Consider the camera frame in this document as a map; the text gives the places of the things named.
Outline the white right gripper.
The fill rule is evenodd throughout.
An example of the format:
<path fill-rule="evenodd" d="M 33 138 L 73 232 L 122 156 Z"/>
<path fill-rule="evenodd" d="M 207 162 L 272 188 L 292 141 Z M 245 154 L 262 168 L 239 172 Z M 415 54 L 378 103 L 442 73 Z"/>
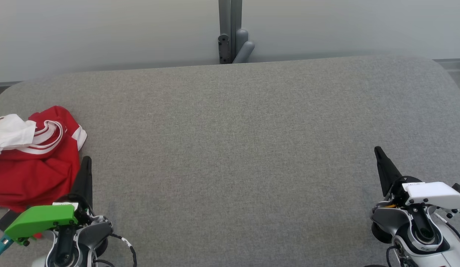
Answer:
<path fill-rule="evenodd" d="M 393 201 L 400 207 L 432 205 L 447 211 L 460 211 L 460 193 L 452 188 L 453 185 L 442 181 L 423 182 L 414 181 L 413 177 L 402 177 L 402 174 L 382 147 L 374 147 L 374 154 L 384 197 L 391 190 Z"/>

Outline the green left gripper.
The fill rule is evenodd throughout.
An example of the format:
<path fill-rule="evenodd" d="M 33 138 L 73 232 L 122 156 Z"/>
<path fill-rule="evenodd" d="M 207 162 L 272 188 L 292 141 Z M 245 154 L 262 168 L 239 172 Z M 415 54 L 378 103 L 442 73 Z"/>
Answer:
<path fill-rule="evenodd" d="M 4 235 L 14 242 L 24 242 L 46 230 L 71 227 L 77 230 L 91 223 L 93 211 L 92 159 L 84 156 L 71 193 L 50 205 L 28 208 L 4 230 Z"/>

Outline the red jersey white sleeves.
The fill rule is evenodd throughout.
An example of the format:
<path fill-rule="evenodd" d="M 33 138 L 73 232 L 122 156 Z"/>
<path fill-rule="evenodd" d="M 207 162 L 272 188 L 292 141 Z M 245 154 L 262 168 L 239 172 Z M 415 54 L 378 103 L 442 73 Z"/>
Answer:
<path fill-rule="evenodd" d="M 72 138 L 48 150 L 30 148 L 36 123 L 16 114 L 0 117 L 0 208 L 22 212 L 70 193 L 80 169 Z"/>

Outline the grey fabric sofa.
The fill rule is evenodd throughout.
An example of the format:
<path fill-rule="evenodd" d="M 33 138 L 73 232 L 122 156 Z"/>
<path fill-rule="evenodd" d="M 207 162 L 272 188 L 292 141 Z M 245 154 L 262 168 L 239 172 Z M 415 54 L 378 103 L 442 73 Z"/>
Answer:
<path fill-rule="evenodd" d="M 460 89 L 430 59 L 353 56 L 66 74 L 0 94 L 88 138 L 93 208 L 138 267 L 384 265 L 374 147 L 460 184 Z"/>

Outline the dark perforated metal bracket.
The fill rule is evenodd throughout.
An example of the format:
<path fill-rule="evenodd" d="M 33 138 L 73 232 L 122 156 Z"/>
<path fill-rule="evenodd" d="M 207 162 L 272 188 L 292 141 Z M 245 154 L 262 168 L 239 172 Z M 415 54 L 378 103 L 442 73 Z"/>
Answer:
<path fill-rule="evenodd" d="M 230 37 L 226 34 L 221 34 L 218 39 L 218 56 L 220 64 L 230 64 L 231 59 L 231 42 Z"/>

